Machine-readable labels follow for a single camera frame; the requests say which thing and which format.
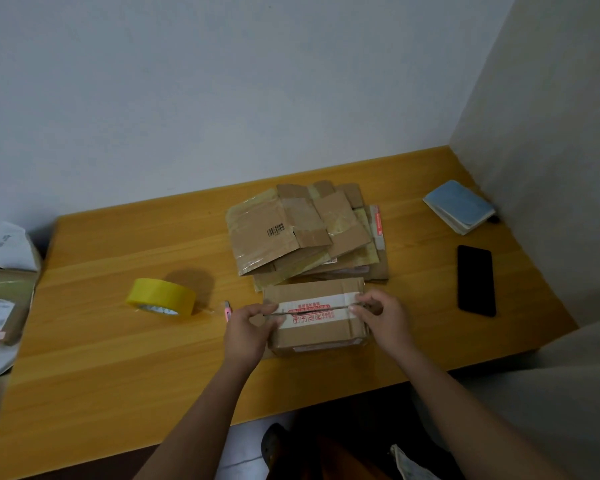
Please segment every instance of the blue notebook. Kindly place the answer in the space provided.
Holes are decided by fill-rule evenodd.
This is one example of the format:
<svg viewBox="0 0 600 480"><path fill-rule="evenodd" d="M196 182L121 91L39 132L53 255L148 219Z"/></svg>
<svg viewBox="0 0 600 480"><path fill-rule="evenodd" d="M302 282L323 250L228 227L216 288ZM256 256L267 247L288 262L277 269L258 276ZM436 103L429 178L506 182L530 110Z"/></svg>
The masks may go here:
<svg viewBox="0 0 600 480"><path fill-rule="evenodd" d="M496 213L496 209L455 180L449 180L424 197L426 203L458 234L466 234Z"/></svg>

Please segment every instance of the person's right hand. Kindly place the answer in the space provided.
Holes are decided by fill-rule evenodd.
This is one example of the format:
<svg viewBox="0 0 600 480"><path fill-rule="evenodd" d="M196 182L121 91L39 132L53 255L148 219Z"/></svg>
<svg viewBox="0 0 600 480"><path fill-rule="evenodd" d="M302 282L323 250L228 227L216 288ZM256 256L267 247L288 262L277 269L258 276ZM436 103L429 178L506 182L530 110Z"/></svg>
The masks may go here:
<svg viewBox="0 0 600 480"><path fill-rule="evenodd" d="M373 289L367 293L357 295L356 299L372 306L376 305L376 302L382 304L379 315L374 315L359 305L352 305L349 309L355 316L369 325L378 345L394 360L397 360L404 353L416 350L409 330L407 311L398 298L382 290Z"/></svg>

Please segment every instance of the yellow tape roll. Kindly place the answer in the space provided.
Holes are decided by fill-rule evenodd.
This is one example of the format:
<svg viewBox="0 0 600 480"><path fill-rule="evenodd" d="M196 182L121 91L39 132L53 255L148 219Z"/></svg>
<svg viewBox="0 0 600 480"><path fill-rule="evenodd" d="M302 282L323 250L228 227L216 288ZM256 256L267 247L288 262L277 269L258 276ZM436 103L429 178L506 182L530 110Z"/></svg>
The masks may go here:
<svg viewBox="0 0 600 480"><path fill-rule="evenodd" d="M195 302L195 291L152 278L138 278L127 297L128 305L166 315L189 316Z"/></svg>

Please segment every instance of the black smartphone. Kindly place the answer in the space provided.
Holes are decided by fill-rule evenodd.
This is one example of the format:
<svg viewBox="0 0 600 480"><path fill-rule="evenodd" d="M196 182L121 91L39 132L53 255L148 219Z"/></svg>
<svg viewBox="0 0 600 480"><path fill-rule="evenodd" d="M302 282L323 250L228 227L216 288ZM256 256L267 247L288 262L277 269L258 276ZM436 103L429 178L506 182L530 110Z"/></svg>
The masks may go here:
<svg viewBox="0 0 600 480"><path fill-rule="evenodd" d="M488 317L496 316L490 251L458 246L458 308Z"/></svg>

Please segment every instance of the desk surface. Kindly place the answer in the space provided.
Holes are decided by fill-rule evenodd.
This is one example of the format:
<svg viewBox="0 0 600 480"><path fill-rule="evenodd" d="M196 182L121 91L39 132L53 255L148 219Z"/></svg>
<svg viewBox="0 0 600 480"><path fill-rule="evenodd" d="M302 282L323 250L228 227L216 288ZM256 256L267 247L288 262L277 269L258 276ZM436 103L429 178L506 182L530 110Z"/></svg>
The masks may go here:
<svg viewBox="0 0 600 480"><path fill-rule="evenodd" d="M220 303L259 302L239 278L225 210L281 182L358 182L380 206L391 279L419 345L446 369L540 347L576 329L504 224L455 234L422 197L449 179L474 186L448 147L61 217L0 415L0 479L157 444L223 357ZM456 307L456 247L493 252L498 316ZM138 277L198 291L194 316L126 306ZM264 360L233 423L406 378L375 344Z"/></svg>

